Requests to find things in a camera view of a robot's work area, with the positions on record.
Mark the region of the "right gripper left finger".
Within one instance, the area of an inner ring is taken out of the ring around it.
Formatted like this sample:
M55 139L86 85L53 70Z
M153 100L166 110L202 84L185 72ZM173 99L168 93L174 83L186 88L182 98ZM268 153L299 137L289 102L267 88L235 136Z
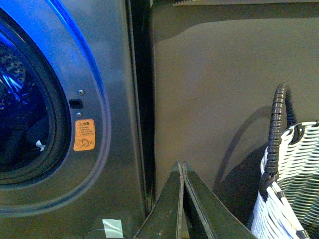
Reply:
M176 162L151 213L134 236L136 239L182 238L184 178Z

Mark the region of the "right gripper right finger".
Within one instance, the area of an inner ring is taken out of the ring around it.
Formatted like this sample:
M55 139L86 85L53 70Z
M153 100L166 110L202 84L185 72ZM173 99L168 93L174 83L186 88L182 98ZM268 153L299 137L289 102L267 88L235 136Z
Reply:
M182 165L183 209L191 239L253 239L254 235L224 206L191 166Z

